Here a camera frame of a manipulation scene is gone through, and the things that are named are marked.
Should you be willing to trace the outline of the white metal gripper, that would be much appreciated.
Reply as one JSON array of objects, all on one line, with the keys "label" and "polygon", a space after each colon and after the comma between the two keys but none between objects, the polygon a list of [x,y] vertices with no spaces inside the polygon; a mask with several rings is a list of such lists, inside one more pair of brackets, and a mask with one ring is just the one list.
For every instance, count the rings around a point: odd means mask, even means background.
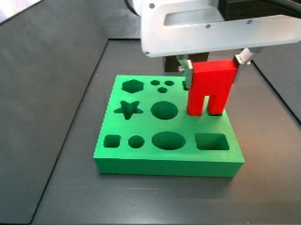
[{"label": "white metal gripper", "polygon": [[178,55],[179,72],[191,86],[186,54],[245,48],[234,55],[238,72],[265,46],[301,41],[301,18],[285,15],[225,20],[218,0],[131,0],[140,16],[140,46],[148,57]]}]

